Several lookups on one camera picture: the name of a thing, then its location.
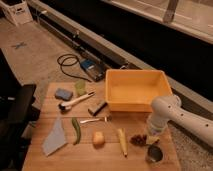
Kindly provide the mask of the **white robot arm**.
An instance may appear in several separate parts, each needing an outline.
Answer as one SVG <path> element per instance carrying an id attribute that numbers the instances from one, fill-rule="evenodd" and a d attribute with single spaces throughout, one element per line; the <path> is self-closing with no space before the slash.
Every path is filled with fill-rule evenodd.
<path id="1" fill-rule="evenodd" d="M 148 134 L 161 134 L 167 123 L 173 121 L 213 147 L 213 121 L 188 112 L 181 105 L 181 99 L 177 95 L 154 98 L 151 102 L 153 112 L 147 118 Z"/>

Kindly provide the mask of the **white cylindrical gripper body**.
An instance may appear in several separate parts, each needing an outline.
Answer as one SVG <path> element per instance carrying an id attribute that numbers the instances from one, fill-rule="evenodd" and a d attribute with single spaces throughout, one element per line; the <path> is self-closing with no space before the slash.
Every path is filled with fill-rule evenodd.
<path id="1" fill-rule="evenodd" d="M 158 116 L 150 115 L 147 119 L 146 133 L 147 144 L 153 144 L 160 140 L 159 135 L 165 130 L 166 121 Z"/>

